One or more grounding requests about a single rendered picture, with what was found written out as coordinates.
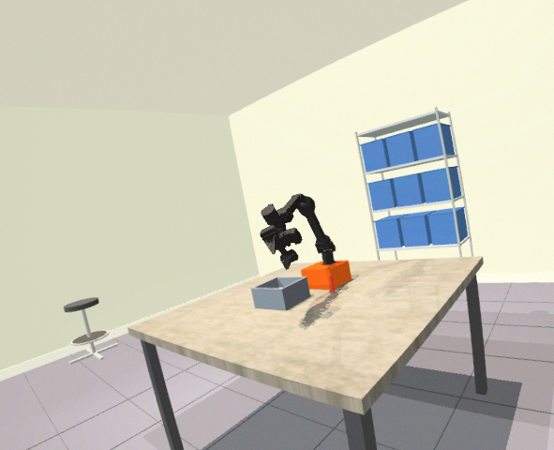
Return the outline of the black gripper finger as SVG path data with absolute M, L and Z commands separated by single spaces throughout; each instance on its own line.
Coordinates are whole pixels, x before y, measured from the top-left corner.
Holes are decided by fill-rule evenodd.
M 283 266 L 285 267 L 285 269 L 288 270 L 290 268 L 291 263 L 293 261 L 295 261 L 296 259 L 297 259 L 297 257 L 294 254 L 292 254 L 292 255 L 290 255 L 286 258 L 281 259 L 281 262 L 282 262 Z
M 262 238 L 263 242 L 267 245 L 267 247 L 269 248 L 269 250 L 273 255 L 276 254 L 278 238 L 279 238 L 279 235 L 277 234 L 277 232 L 272 232 Z

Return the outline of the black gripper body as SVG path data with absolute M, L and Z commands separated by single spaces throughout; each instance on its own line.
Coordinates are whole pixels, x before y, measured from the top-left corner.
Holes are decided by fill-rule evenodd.
M 276 228 L 274 225 L 271 225 L 271 226 L 261 230 L 260 237 L 263 238 L 266 235 L 268 235 L 270 233 L 273 233 L 273 232 L 277 232 L 277 234 L 280 235 L 281 231 L 285 232 L 286 230 L 283 229 L 283 228 Z M 281 236 L 281 237 L 278 238 L 276 250 L 278 250 L 281 253 L 280 259 L 286 258 L 286 257 L 294 254 L 297 257 L 297 259 L 295 261 L 297 261 L 299 259 L 298 254 L 294 251 L 294 249 L 291 249 L 291 250 L 287 251 L 287 249 L 285 248 L 287 245 L 289 245 L 289 242 L 287 241 L 287 239 L 285 237 Z M 295 261 L 293 261 L 293 262 L 295 262 Z

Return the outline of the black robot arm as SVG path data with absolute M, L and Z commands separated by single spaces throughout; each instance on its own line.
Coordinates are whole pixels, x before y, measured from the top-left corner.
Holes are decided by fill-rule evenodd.
M 285 224 L 292 222 L 293 212 L 298 209 L 300 214 L 307 218 L 311 230 L 316 237 L 315 246 L 318 253 L 322 254 L 322 265 L 332 265 L 337 263 L 334 258 L 334 252 L 337 251 L 337 249 L 331 238 L 323 232 L 322 226 L 315 214 L 315 207 L 316 205 L 312 198 L 299 193 L 292 195 L 284 207 L 278 210 L 276 210 L 272 203 L 268 204 L 261 210 L 261 214 L 268 225 L 274 225 L 276 228 L 283 228 L 286 230 L 285 232 L 281 231 L 280 237 L 283 236 L 287 239 L 289 247 L 291 243 L 298 245 L 301 244 L 303 240 L 301 233 L 299 233 L 296 228 L 287 230 Z

